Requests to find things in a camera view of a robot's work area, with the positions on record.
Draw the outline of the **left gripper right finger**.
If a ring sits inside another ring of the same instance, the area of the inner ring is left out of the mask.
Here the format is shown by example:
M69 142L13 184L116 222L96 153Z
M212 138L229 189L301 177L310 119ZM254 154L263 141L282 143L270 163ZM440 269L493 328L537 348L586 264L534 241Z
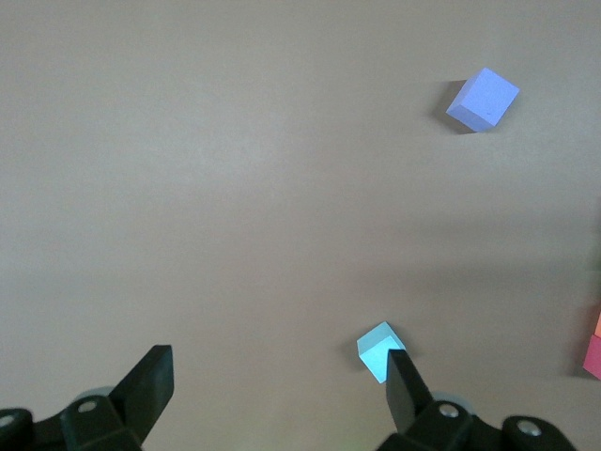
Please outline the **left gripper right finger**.
M380 450L462 450L473 420L451 401L435 400L404 350L387 360L386 400L396 427Z

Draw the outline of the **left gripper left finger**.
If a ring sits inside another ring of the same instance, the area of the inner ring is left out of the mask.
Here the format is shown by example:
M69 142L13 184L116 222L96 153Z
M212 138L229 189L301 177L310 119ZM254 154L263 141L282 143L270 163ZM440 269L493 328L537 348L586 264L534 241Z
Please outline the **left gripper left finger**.
M68 450L140 450L175 389L173 349L156 345L107 396L83 397L60 415Z

